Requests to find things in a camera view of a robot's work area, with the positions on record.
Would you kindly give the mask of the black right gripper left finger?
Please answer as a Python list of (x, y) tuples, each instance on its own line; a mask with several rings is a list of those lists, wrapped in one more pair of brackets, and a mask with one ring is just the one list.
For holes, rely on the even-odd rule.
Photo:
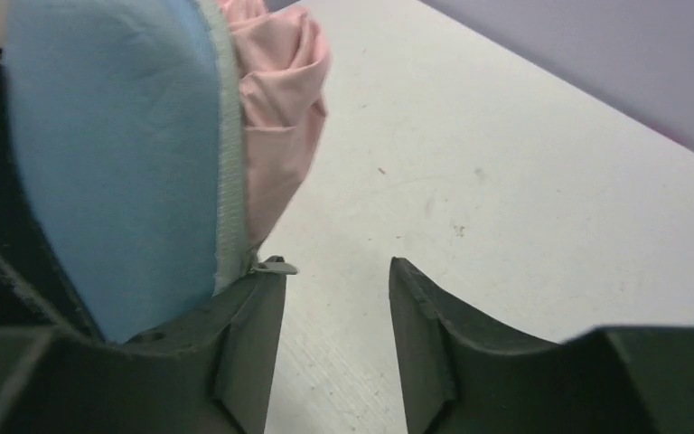
[(280, 257), (125, 344), (0, 306), (0, 433), (261, 433), (290, 266)]

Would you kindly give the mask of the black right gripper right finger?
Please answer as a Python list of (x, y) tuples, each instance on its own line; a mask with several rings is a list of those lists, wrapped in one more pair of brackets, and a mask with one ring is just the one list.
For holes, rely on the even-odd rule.
[(404, 258), (389, 301), (411, 433), (694, 433), (694, 326), (599, 326), (555, 344)]

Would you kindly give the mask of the grey umbrella sleeve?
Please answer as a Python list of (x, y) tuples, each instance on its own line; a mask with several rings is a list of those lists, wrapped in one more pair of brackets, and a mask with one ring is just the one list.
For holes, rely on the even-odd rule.
[(13, 1), (5, 68), (29, 207), (123, 343), (249, 274), (239, 71), (221, 1)]

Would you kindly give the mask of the pink folding umbrella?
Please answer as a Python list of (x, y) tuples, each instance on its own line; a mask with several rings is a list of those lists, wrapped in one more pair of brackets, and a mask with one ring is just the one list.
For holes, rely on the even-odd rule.
[(247, 152), (249, 241), (260, 246), (306, 179), (328, 112), (331, 50), (301, 6), (221, 1), (239, 71)]

